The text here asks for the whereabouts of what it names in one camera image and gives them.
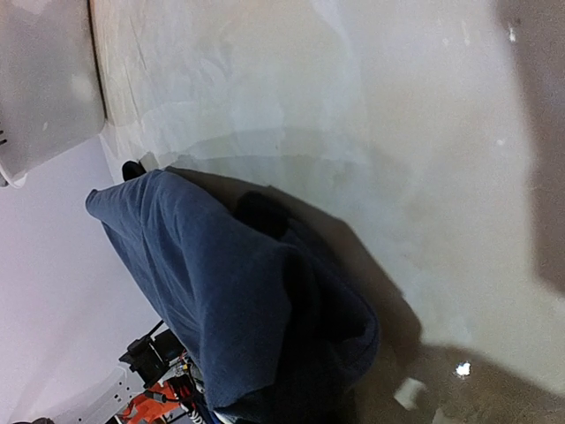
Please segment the blue garment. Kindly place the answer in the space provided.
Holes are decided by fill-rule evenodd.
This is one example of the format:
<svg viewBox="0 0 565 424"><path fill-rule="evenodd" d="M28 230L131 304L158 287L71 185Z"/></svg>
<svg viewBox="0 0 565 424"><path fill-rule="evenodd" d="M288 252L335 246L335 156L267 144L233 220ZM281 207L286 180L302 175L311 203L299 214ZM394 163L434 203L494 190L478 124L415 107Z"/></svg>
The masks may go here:
<svg viewBox="0 0 565 424"><path fill-rule="evenodd" d="M214 412L317 423L372 366L375 312L320 237L266 195L227 208L154 170L92 191L86 208L199 367Z"/></svg>

